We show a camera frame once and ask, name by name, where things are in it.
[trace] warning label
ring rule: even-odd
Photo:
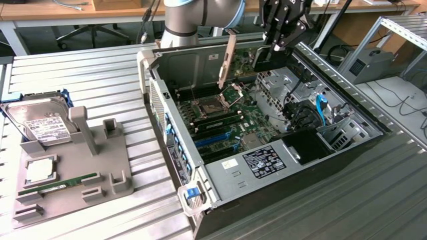
[[[261,179],[287,167],[272,146],[267,146],[244,154],[242,158],[257,179]]]
[[[25,121],[24,124],[41,143],[69,138],[69,132],[60,116]]]

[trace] white label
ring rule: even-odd
[[[46,189],[44,189],[44,190],[40,190],[38,193],[40,193],[40,194],[45,194],[45,193],[48,193],[48,192],[52,192],[52,191],[56,191],[56,190],[60,190],[60,189],[64,189],[64,188],[66,188],[66,185],[65,185],[65,184],[58,185],[58,186],[49,187],[49,188],[46,188]]]
[[[218,56],[220,56],[218,54],[212,54],[212,55],[208,56],[208,59],[209,60],[218,59]]]
[[[69,132],[60,116],[25,121],[24,124],[41,143],[69,138]]]
[[[224,167],[225,170],[237,165],[238,164],[234,158],[221,162],[221,166]]]

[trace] hard disk drive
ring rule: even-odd
[[[25,141],[38,141],[44,146],[69,142],[70,134],[77,132],[68,118],[69,107],[66,91],[28,94],[0,104]]]

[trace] office chair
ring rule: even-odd
[[[94,37],[97,36],[96,31],[104,32],[106,34],[110,34],[121,39],[125,40],[125,44],[129,45],[132,43],[129,36],[124,35],[122,33],[109,30],[108,28],[102,27],[106,24],[89,24],[85,25],[82,27],[80,27],[78,25],[73,25],[73,31],[69,32],[68,34],[60,36],[56,38],[56,43],[57,43],[57,47],[60,49],[66,49],[66,43],[64,43],[62,41],[72,38],[73,36],[84,33],[84,32],[90,32],[90,39],[92,39],[92,48],[96,48],[96,43],[94,43]],[[117,24],[113,23],[112,24],[112,29],[117,30]]]

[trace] expansion card bracket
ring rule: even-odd
[[[225,31],[226,33],[229,33],[229,37],[228,37],[224,61],[218,69],[218,80],[217,80],[218,89],[222,89],[225,80],[228,78],[229,68],[233,61],[236,42],[237,42],[236,32],[232,29],[226,29]]]

